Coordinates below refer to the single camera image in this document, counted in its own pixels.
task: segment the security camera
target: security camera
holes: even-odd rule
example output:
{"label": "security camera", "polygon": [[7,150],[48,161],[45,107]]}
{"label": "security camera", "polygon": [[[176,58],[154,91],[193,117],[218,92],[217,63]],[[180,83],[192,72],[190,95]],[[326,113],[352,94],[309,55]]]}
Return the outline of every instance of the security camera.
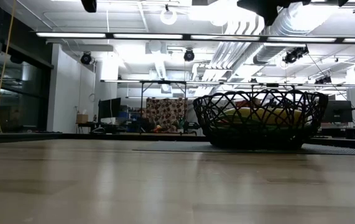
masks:
{"label": "security camera", "polygon": [[192,51],[192,49],[187,49],[184,54],[184,61],[191,62],[192,60],[194,60],[194,58],[195,58],[195,55],[194,55],[194,52]]}
{"label": "security camera", "polygon": [[90,65],[93,62],[93,58],[91,57],[91,52],[83,52],[82,58],[80,58],[80,62],[83,65]]}

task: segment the wall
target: wall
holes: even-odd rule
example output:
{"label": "wall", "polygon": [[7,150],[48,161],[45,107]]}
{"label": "wall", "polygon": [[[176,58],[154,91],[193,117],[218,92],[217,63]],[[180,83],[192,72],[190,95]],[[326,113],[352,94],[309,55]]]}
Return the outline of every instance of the wall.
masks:
{"label": "wall", "polygon": [[108,73],[108,68],[104,66],[104,63],[105,62],[96,63],[95,104],[93,108],[95,114],[98,114],[99,100],[110,100],[118,97],[116,94],[117,83],[100,82],[104,73]]}
{"label": "wall", "polygon": [[52,77],[48,103],[48,131],[76,132],[76,112],[93,120],[95,74],[67,55],[59,44],[53,45]]}

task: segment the floor mat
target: floor mat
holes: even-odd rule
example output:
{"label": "floor mat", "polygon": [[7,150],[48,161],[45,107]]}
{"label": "floor mat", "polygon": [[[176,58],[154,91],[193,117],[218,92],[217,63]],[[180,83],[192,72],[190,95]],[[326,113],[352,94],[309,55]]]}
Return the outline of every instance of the floor mat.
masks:
{"label": "floor mat", "polygon": [[163,152],[228,152],[228,153],[264,153],[264,154],[327,154],[327,155],[355,155],[355,149],[304,144],[300,150],[242,150],[221,149],[208,142],[167,142],[159,141],[146,144],[134,151],[163,151]]}

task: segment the light wood floor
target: light wood floor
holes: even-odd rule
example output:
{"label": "light wood floor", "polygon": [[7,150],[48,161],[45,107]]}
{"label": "light wood floor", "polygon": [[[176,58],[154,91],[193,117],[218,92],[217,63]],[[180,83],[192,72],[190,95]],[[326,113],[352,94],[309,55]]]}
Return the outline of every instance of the light wood floor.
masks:
{"label": "light wood floor", "polygon": [[0,224],[355,224],[355,156],[131,150],[145,144],[0,144]]}

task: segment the glass wall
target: glass wall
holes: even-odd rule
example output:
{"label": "glass wall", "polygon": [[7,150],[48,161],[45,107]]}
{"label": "glass wall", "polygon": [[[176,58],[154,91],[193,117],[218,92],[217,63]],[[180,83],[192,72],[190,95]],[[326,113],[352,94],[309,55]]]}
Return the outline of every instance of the glass wall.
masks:
{"label": "glass wall", "polygon": [[4,133],[45,131],[50,70],[0,54],[0,124]]}

